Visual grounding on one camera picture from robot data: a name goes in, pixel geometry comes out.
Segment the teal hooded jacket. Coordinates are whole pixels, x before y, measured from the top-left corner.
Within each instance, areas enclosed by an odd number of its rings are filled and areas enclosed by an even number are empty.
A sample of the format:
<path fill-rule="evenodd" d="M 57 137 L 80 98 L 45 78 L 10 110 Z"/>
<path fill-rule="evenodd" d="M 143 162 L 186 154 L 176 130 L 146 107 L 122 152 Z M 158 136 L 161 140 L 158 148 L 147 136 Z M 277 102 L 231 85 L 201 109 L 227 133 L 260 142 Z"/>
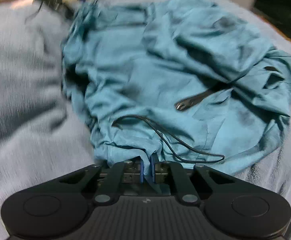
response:
<path fill-rule="evenodd" d="M 63 89 L 96 160 L 150 157 L 234 174 L 289 126 L 291 55 L 210 0 L 83 3 L 63 43 Z"/>

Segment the blue fleece bed blanket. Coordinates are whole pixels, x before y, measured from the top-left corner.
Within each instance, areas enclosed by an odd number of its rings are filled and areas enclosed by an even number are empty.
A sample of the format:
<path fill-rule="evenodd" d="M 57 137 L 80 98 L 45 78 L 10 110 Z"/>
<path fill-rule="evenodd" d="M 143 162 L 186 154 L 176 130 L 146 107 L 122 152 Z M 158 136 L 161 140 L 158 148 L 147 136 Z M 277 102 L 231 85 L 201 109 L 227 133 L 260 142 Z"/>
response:
<path fill-rule="evenodd" d="M 145 1 L 160 0 L 105 0 Z M 291 43 L 252 12 L 230 0 L 214 1 L 291 54 Z M 60 43 L 69 24 L 44 7 L 26 21 L 39 5 L 0 6 L 0 209 L 19 190 L 95 162 L 89 130 L 61 92 Z M 291 119 L 285 138 L 281 149 L 235 176 L 280 193 L 291 205 Z M 286 233 L 291 239 L 291 223 Z M 7 237 L 0 217 L 0 239 Z"/>

